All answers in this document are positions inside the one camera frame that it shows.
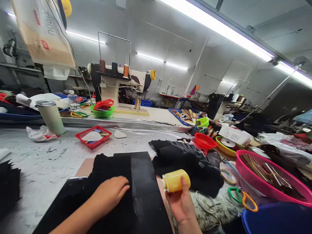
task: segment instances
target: white work table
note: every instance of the white work table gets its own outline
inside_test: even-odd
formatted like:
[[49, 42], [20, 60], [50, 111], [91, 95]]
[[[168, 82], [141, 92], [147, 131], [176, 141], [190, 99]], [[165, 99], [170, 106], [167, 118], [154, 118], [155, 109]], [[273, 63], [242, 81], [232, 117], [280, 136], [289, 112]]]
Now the white work table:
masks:
[[168, 97], [168, 98], [173, 98], [175, 100], [175, 104], [177, 100], [180, 100], [181, 98], [177, 95], [171, 95], [171, 94], [163, 94], [161, 92], [158, 92], [158, 94], [161, 96], [160, 102], [159, 102], [159, 106], [158, 108], [160, 108], [160, 106], [162, 105], [162, 101], [163, 101], [163, 97]]
[[[115, 129], [120, 130], [120, 128], [108, 126], [102, 125], [113, 134]], [[156, 152], [148, 144], [151, 140], [175, 141], [182, 137], [193, 138], [185, 133], [167, 130], [122, 130], [128, 136], [127, 138], [115, 139], [112, 135], [108, 141], [90, 150], [74, 137], [75, 134], [87, 128], [65, 127], [66, 132], [61, 137], [40, 143], [29, 139], [25, 128], [26, 126], [20, 128], [2, 126], [0, 128], [0, 148], [9, 148], [12, 151], [0, 162], [11, 160], [14, 167], [21, 169], [21, 199], [13, 211], [0, 223], [1, 233], [5, 234], [32, 233], [66, 180], [76, 175], [86, 158], [94, 158], [101, 153], [113, 156], [114, 153], [138, 151], [148, 151], [149, 155], [154, 157]], [[214, 200], [217, 207], [215, 214], [223, 224], [239, 216], [242, 210], [242, 207], [230, 201], [227, 194], [228, 187], [229, 185], [225, 183]], [[198, 205], [194, 192], [191, 194], [202, 230], [217, 224], [218, 221]]]
[[[119, 104], [119, 106], [123, 107], [132, 107], [134, 108], [134, 105], [129, 104]], [[123, 119], [140, 119], [145, 121], [155, 121], [155, 122], [163, 122], [163, 123], [169, 123], [175, 126], [184, 126], [169, 110], [167, 109], [159, 109], [159, 108], [153, 108], [153, 107], [144, 107], [141, 106], [141, 109], [146, 109], [149, 112], [149, 116], [144, 115], [134, 115], [134, 114], [121, 114], [121, 113], [113, 113], [108, 118], [123, 118]], [[86, 112], [87, 114], [91, 114], [90, 108], [83, 108], [81, 109], [82, 112]], [[96, 117], [95, 115], [90, 115], [88, 119], [101, 119], [99, 117]]]

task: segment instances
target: white plastic basket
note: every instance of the white plastic basket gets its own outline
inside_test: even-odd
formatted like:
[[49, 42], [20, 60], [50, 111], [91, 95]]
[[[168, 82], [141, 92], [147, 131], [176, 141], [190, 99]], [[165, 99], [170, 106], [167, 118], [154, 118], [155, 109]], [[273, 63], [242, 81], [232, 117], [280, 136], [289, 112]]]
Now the white plastic basket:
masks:
[[219, 135], [223, 136], [226, 139], [234, 141], [239, 145], [244, 144], [250, 138], [250, 135], [248, 133], [244, 133], [240, 130], [227, 126], [222, 126]]

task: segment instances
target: orange plastic bowl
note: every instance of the orange plastic bowl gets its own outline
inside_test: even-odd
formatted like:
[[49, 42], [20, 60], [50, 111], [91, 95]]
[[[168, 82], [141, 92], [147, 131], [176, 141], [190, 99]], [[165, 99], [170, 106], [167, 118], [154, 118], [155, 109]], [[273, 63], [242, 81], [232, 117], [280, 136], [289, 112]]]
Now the orange plastic bowl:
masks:
[[204, 149], [212, 149], [217, 147], [217, 143], [209, 136], [203, 133], [195, 133], [195, 142]]

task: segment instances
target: ceiling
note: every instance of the ceiling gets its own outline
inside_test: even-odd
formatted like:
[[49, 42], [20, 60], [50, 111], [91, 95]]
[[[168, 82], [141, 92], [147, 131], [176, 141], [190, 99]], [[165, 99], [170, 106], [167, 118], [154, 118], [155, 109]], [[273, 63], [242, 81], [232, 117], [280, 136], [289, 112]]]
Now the ceiling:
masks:
[[[218, 2], [203, 1], [213, 8]], [[244, 28], [253, 26], [256, 37], [291, 61], [312, 60], [312, 6], [306, 0], [223, 0], [219, 14]]]

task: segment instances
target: mobile phone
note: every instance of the mobile phone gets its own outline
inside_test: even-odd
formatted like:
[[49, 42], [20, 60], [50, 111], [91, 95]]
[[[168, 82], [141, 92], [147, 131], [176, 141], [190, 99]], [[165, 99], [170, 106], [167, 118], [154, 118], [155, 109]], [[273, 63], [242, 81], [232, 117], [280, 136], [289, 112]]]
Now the mobile phone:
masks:
[[105, 112], [107, 112], [107, 111], [109, 111], [110, 110], [110, 108], [111, 107], [109, 107], [109, 106], [100, 106], [100, 107], [98, 107], [97, 108], [97, 111], [105, 111]]

